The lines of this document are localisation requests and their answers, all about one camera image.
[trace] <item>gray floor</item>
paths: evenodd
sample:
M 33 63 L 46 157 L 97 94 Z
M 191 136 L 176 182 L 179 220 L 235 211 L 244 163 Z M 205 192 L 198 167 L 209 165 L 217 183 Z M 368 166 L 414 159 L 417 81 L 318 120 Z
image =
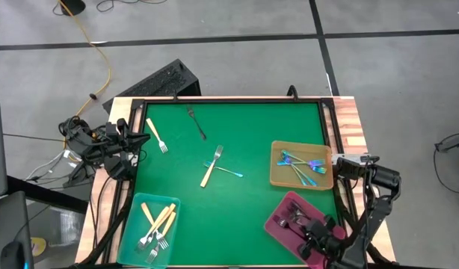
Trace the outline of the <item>gray floor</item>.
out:
M 168 0 L 115 4 L 98 13 L 86 1 L 78 15 L 93 40 L 147 40 L 234 34 L 315 32 L 304 0 Z M 73 21 L 55 16 L 55 2 L 0 0 L 0 45 L 84 42 Z M 459 1 L 317 1 L 325 33 L 459 28 Z M 459 195 L 437 182 L 434 143 L 459 132 L 459 35 L 327 40 L 339 91 L 356 96 L 372 154 L 401 172 L 401 198 L 388 217 L 396 258 L 405 265 L 459 268 Z M 104 97 L 83 115 L 106 121 L 100 104 L 180 58 L 200 79 L 204 95 L 279 95 L 294 84 L 302 95 L 328 95 L 317 40 L 256 41 L 104 48 L 114 77 Z M 0 51 L 4 131 L 58 138 L 71 116 L 104 82 L 93 49 Z M 61 151 L 61 144 L 6 137 L 7 169 L 24 177 Z M 459 150 L 438 155 L 440 174 L 459 189 Z M 61 164 L 55 175 L 68 173 Z M 51 187 L 58 187 L 61 182 Z M 66 190 L 88 199 L 89 188 Z M 40 205 L 29 206 L 29 214 Z M 49 236 L 52 212 L 31 224 Z M 69 265 L 69 248 L 40 267 Z

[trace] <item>yellow cable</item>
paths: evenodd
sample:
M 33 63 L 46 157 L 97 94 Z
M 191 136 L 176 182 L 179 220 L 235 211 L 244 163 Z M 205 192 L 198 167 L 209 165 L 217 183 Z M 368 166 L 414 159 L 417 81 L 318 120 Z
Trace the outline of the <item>yellow cable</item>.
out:
M 62 7 L 64 7 L 64 9 L 67 11 L 68 14 L 70 14 L 70 16 L 75 20 L 76 24 L 80 27 L 80 30 L 81 32 L 83 33 L 83 35 L 85 36 L 85 39 L 87 40 L 88 42 L 88 45 L 94 47 L 99 53 L 100 55 L 103 57 L 103 60 L 105 60 L 105 63 L 108 67 L 108 77 L 107 77 L 107 81 L 103 84 L 103 86 L 98 90 L 96 91 L 94 94 L 97 96 L 99 93 L 101 93 L 102 91 L 105 90 L 105 88 L 108 86 L 108 84 L 110 83 L 110 79 L 111 79 L 111 67 L 110 67 L 110 62 L 107 58 L 107 56 L 102 52 L 101 49 L 99 49 L 97 46 L 95 46 L 91 41 L 90 41 L 90 38 L 88 37 L 88 34 L 87 32 L 85 31 L 85 29 L 83 28 L 83 25 L 80 23 L 80 21 L 75 17 L 73 16 L 73 13 L 72 11 L 70 11 L 70 9 L 61 1 L 61 0 L 58 0 L 58 3 L 61 4 Z M 76 116 L 79 116 L 80 113 L 84 110 L 84 108 L 88 105 L 88 103 L 90 103 L 92 101 L 91 98 L 89 98 L 83 105 L 82 107 L 77 111 L 76 113 Z M 64 149 L 67 148 L 67 139 L 64 138 Z M 75 159 L 73 159 L 71 156 L 70 157 L 70 160 L 72 161 L 77 161 Z

